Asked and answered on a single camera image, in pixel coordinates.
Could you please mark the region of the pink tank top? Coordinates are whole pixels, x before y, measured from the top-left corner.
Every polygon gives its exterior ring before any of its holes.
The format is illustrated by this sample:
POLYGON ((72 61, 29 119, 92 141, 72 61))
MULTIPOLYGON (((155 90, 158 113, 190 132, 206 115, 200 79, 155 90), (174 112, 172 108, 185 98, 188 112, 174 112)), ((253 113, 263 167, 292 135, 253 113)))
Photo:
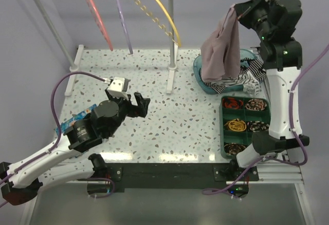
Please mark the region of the pink tank top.
POLYGON ((218 82, 236 78, 240 73, 240 36, 237 12, 231 6, 217 28, 201 48, 201 78, 204 82, 218 82))

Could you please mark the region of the pink plastic hanger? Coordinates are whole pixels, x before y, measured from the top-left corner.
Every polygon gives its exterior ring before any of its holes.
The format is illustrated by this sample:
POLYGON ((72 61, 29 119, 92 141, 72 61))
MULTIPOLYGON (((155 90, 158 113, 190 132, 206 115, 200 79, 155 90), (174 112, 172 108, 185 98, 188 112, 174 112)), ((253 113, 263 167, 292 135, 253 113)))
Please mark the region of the pink plastic hanger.
POLYGON ((101 15, 98 11, 98 8, 95 5, 94 0, 85 0, 85 1, 86 1, 87 5, 89 7, 89 10, 90 10, 90 12, 91 12, 91 14, 92 14, 92 16, 95 20, 95 23, 96 23, 97 27, 99 28, 101 34, 103 35, 103 37, 106 41, 110 51, 113 51, 113 45, 112 45, 110 36, 109 36, 109 34, 106 30, 106 27, 105 27, 105 25, 102 21, 101 15))

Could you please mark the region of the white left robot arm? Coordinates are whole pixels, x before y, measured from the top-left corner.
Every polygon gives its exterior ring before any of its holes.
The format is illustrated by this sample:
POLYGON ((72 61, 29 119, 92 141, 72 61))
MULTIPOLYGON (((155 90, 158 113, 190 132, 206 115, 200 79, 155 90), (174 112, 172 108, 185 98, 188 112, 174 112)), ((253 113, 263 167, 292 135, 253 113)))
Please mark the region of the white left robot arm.
POLYGON ((115 98, 109 91, 108 99, 95 106, 82 119, 75 121, 57 140, 17 163, 1 163, 1 193, 11 205, 29 202, 39 192, 51 186, 77 179, 104 180, 107 175, 105 161, 100 154, 91 154, 74 164, 59 163, 85 153, 109 139, 126 117, 146 117, 149 98, 134 93, 115 98))

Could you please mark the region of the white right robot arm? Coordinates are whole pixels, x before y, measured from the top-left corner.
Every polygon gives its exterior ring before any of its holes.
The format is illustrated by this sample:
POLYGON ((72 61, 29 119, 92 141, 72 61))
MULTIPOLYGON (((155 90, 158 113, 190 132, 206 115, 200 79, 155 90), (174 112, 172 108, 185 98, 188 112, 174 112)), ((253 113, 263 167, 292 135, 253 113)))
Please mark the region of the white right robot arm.
POLYGON ((292 34, 302 8, 300 0, 250 0, 235 5, 237 19, 259 39, 259 54, 270 91, 268 131, 252 134, 251 144, 238 153, 229 175, 241 180, 247 168, 260 161, 276 160, 282 151, 299 147, 303 152, 309 137, 299 121, 298 80, 301 77, 302 47, 292 34))

